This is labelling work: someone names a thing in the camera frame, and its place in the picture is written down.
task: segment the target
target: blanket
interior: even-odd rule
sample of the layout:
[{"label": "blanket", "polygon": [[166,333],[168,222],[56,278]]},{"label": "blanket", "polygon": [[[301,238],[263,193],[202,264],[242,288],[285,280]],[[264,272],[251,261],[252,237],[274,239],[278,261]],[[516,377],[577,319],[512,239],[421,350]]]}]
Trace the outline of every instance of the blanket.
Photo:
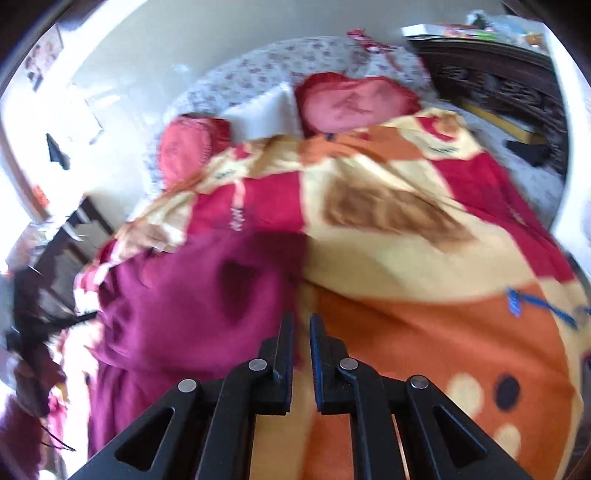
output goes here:
[{"label": "blanket", "polygon": [[429,377],[534,479],[564,474],[586,298],[455,113],[230,148],[124,226],[77,290],[106,326],[95,449],[176,379],[251,358],[296,311],[292,413],[257,422],[251,475],[351,478],[348,419],[314,412],[305,327],[319,312],[380,374]]}]

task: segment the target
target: carved wood panel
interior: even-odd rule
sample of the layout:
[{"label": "carved wood panel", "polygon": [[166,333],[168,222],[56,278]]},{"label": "carved wood panel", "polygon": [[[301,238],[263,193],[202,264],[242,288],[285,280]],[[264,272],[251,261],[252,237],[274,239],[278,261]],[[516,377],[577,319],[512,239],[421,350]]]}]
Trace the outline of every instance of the carved wood panel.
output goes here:
[{"label": "carved wood panel", "polygon": [[442,98],[464,97],[535,126],[550,146],[548,164],[562,175],[569,139],[549,57],[522,48],[469,40],[413,40]]}]

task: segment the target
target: maroon fabric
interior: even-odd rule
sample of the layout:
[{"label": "maroon fabric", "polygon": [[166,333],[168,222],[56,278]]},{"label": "maroon fabric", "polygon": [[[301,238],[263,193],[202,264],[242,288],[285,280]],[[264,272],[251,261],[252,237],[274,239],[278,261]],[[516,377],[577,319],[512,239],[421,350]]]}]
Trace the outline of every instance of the maroon fabric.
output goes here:
[{"label": "maroon fabric", "polygon": [[208,381],[253,358],[294,312],[306,236],[212,230],[174,254],[144,252],[112,268],[99,290],[105,337],[96,349],[89,453],[183,378]]},{"label": "maroon fabric", "polygon": [[0,418],[0,464],[8,468],[14,478],[38,478],[44,460],[42,438],[39,419],[25,413],[14,395],[8,397]]},{"label": "maroon fabric", "polygon": [[470,161],[432,162],[466,210],[504,228],[515,240],[538,278],[574,279],[573,270],[534,212],[519,196],[503,168],[489,153]]}]

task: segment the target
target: red pillow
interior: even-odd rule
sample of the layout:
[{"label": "red pillow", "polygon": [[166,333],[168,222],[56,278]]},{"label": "red pillow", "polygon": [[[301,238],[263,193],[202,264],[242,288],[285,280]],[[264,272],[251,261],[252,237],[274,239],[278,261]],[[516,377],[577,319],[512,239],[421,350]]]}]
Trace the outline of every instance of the red pillow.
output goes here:
[{"label": "red pillow", "polygon": [[418,96],[387,77],[354,80],[333,72],[311,75],[296,90],[306,137],[381,124],[421,109]]},{"label": "red pillow", "polygon": [[222,118],[182,115],[160,137],[158,168],[170,190],[200,171],[209,160],[230,147],[230,123]]}]

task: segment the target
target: patterned blanket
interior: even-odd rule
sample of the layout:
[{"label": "patterned blanket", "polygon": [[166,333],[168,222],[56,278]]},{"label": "patterned blanket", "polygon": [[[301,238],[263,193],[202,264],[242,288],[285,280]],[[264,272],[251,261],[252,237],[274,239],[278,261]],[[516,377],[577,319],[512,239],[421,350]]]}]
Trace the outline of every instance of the patterned blanket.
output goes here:
[{"label": "patterned blanket", "polygon": [[[212,231],[304,232],[304,326],[321,313],[351,356],[393,378],[429,377],[533,478],[561,478],[582,412],[587,300],[461,117],[428,109],[228,149],[124,226],[76,294],[97,295],[146,249],[162,262]],[[351,478],[348,419],[314,412],[301,336],[292,413],[257,421],[253,478]]]}]

